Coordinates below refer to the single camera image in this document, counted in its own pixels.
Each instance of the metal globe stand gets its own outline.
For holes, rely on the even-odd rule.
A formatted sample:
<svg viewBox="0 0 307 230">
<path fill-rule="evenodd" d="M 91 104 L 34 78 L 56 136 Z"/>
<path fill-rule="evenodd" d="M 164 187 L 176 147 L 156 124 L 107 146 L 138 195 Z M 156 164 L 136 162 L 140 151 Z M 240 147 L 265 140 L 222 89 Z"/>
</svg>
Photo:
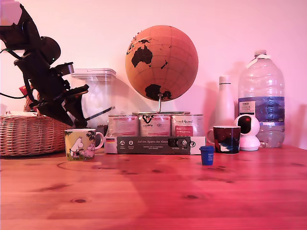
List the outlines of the metal globe stand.
<svg viewBox="0 0 307 230">
<path fill-rule="evenodd" d="M 132 112 L 133 115 L 143 115 L 143 114 L 147 114 L 147 115 L 152 115 L 152 114 L 190 114 L 191 112 L 182 112 L 182 111 L 175 111 L 175 112 L 161 112 L 161 104 L 162 104 L 162 94 L 158 94 L 159 96 L 159 107 L 157 111 L 152 111 L 152 112 Z"/>
</svg>

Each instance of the white security camera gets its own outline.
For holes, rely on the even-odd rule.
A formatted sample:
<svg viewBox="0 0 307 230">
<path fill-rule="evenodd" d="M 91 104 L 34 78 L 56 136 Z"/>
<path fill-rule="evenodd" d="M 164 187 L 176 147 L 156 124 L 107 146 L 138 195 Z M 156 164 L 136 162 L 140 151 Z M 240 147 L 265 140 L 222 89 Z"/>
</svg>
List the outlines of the white security camera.
<svg viewBox="0 0 307 230">
<path fill-rule="evenodd" d="M 241 127 L 240 150 L 257 151 L 260 146 L 256 137 L 260 129 L 258 119 L 254 115 L 243 114 L 235 119 L 235 126 Z"/>
</svg>

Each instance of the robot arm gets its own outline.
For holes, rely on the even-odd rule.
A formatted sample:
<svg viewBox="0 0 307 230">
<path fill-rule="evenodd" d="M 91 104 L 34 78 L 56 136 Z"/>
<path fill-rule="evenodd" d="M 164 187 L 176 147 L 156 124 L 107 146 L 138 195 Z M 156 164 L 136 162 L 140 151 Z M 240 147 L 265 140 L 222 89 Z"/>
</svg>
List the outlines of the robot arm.
<svg viewBox="0 0 307 230">
<path fill-rule="evenodd" d="M 40 37 L 22 4 L 11 0 L 4 0 L 1 4 L 0 39 L 5 43 L 5 50 L 17 58 L 14 64 L 23 72 L 27 93 L 33 102 L 30 106 L 37 107 L 46 116 L 73 126 L 67 114 L 70 112 L 76 118 L 75 122 L 86 127 L 81 98 L 82 94 L 88 92 L 88 85 L 71 89 L 69 82 L 62 76 L 74 72 L 72 62 L 50 67 L 60 57 L 58 43 L 50 37 Z M 23 56 L 18 56 L 14 50 L 24 50 Z M 29 82 L 39 92 L 39 101 L 34 99 Z"/>
</svg>

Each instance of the cork globe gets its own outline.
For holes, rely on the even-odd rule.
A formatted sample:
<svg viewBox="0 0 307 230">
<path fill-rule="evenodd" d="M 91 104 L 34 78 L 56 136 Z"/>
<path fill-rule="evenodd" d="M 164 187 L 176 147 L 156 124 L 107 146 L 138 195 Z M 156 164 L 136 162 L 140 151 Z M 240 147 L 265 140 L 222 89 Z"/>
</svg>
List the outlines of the cork globe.
<svg viewBox="0 0 307 230">
<path fill-rule="evenodd" d="M 133 88 L 158 101 L 180 97 L 193 84 L 198 56 L 191 39 L 172 26 L 153 26 L 138 33 L 128 47 L 126 72 Z"/>
</svg>

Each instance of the can label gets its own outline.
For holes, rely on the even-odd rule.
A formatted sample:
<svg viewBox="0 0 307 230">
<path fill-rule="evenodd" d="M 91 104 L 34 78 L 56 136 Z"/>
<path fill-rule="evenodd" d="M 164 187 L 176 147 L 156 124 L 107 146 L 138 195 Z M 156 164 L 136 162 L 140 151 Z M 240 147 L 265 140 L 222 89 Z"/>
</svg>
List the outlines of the can label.
<svg viewBox="0 0 307 230">
<path fill-rule="evenodd" d="M 139 120 L 137 115 L 109 116 L 109 137 L 131 137 L 139 135 Z"/>
<path fill-rule="evenodd" d="M 203 137 L 203 115 L 172 115 L 172 136 Z"/>
<path fill-rule="evenodd" d="M 239 98 L 239 112 L 255 115 L 261 125 L 284 126 L 284 97 Z"/>
<path fill-rule="evenodd" d="M 168 137 L 171 135 L 170 115 L 140 115 L 142 137 Z"/>
</svg>

